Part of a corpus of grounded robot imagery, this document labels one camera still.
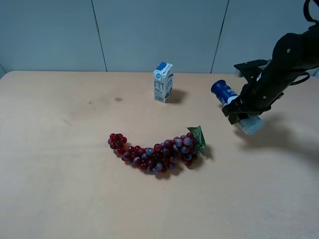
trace juice box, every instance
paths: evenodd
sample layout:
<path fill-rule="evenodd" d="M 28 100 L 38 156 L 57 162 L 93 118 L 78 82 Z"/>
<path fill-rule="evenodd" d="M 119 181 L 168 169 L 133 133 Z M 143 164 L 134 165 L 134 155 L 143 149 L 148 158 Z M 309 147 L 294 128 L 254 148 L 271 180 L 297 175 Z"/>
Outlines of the juice box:
<path fill-rule="evenodd" d="M 173 65 L 162 62 L 153 72 L 154 100 L 165 103 L 173 87 Z"/>

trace wooden table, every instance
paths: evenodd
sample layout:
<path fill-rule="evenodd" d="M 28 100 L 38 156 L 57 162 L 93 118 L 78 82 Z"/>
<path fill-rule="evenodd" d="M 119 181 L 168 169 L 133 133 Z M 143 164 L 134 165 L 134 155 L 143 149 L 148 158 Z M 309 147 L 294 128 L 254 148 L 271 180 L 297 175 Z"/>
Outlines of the wooden table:
<path fill-rule="evenodd" d="M 169 103 L 151 73 L 11 72 L 0 80 L 1 239 L 317 239 L 319 82 L 289 87 L 247 136 L 211 85 L 176 74 Z M 207 157 L 155 177 L 107 145 L 153 146 L 201 125 Z"/>

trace blue cylinder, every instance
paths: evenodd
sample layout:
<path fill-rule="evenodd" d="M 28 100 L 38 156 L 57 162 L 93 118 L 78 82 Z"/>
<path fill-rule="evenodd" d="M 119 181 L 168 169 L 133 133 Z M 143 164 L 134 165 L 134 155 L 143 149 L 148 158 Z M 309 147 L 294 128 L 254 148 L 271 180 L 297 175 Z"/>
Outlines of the blue cylinder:
<path fill-rule="evenodd" d="M 238 97 L 236 92 L 234 92 L 224 80 L 215 82 L 211 87 L 211 91 L 224 106 Z M 255 134 L 264 126 L 264 122 L 259 116 L 248 115 L 248 118 L 239 121 L 238 125 L 246 134 Z"/>

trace grape bunch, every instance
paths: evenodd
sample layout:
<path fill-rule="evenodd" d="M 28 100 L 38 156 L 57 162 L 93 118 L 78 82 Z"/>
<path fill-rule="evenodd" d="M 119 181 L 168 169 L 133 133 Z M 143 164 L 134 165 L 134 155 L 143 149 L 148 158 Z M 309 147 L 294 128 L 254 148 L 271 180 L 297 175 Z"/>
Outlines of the grape bunch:
<path fill-rule="evenodd" d="M 167 170 L 174 170 L 178 158 L 181 158 L 187 167 L 190 167 L 197 160 L 198 139 L 189 132 L 181 137 L 167 139 L 164 143 L 157 143 L 153 148 L 142 148 L 130 146 L 125 149 L 127 139 L 121 134 L 110 134 L 108 144 L 113 152 L 123 161 L 138 166 L 154 175 Z"/>

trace green leaf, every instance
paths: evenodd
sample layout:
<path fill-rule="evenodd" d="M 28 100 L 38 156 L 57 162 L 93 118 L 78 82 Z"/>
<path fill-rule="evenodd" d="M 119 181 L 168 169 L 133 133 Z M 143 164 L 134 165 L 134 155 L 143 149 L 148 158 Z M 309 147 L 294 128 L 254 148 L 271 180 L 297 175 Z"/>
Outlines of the green leaf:
<path fill-rule="evenodd" d="M 204 153 L 204 149 L 206 147 L 205 138 L 203 135 L 203 132 L 201 130 L 201 127 L 188 127 L 187 128 L 192 134 L 194 134 L 194 137 L 197 138 L 198 143 L 195 145 L 197 150 L 201 153 Z"/>

